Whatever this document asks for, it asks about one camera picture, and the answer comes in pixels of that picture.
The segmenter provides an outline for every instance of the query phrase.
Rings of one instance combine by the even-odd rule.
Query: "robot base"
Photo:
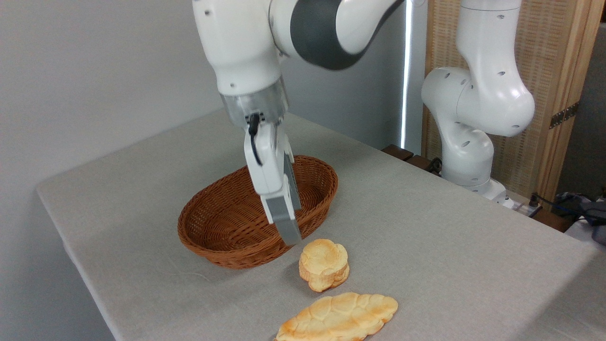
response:
[[[501,204],[506,208],[513,209],[514,201],[507,196],[507,190],[500,182],[490,179],[486,183],[478,186],[461,186],[469,191],[478,193],[486,199],[492,200],[497,204]]]

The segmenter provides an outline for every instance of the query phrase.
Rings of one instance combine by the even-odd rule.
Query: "bread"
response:
[[[274,341],[362,341],[398,310],[395,299],[347,292],[323,297],[286,321]]]
[[[341,244],[316,239],[306,245],[301,253],[299,275],[316,292],[334,288],[349,276],[347,251]]]

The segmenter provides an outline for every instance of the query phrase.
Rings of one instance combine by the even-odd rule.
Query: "metal hinge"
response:
[[[559,126],[564,121],[568,121],[569,118],[576,115],[576,112],[578,110],[579,110],[579,102],[576,102],[573,105],[571,105],[570,107],[553,115],[551,117],[551,124],[549,125],[549,129]]]

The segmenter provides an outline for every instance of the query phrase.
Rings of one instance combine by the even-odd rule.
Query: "white wall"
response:
[[[342,74],[289,62],[292,111],[397,144],[398,15]],[[0,44],[0,340],[111,340],[34,188],[222,107],[191,2],[4,1]]]

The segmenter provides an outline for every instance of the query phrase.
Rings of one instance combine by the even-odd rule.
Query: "round bread roll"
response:
[[[347,251],[331,240],[316,239],[303,248],[299,275],[316,292],[339,286],[349,276]]]

